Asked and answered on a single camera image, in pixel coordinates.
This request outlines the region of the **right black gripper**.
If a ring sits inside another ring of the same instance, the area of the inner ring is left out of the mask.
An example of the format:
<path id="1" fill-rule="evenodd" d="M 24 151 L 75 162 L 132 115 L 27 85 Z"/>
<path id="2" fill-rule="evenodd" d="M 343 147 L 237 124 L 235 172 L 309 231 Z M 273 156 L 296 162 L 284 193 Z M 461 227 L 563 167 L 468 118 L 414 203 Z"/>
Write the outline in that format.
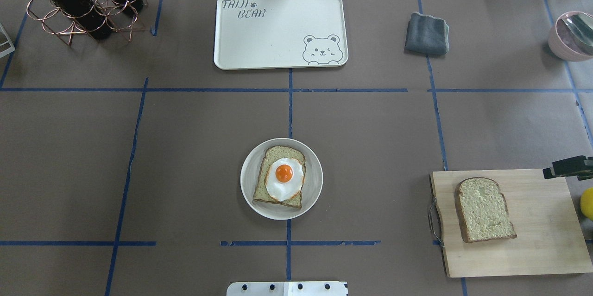
<path id="1" fill-rule="evenodd" d="M 576 176 L 578 180 L 587 180 L 593 177 L 593 157 L 578 155 L 559 161 L 554 161 L 551 167 L 543 169 L 545 179 L 560 176 Z"/>

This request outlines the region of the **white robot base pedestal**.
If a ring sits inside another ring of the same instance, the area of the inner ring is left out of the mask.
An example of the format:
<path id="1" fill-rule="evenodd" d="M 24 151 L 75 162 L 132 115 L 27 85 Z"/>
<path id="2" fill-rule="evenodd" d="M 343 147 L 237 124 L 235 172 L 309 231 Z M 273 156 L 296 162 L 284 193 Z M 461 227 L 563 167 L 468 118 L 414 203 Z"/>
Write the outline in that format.
<path id="1" fill-rule="evenodd" d="M 347 296 L 347 282 L 342 281 L 272 281 L 229 284 L 227 296 Z"/>

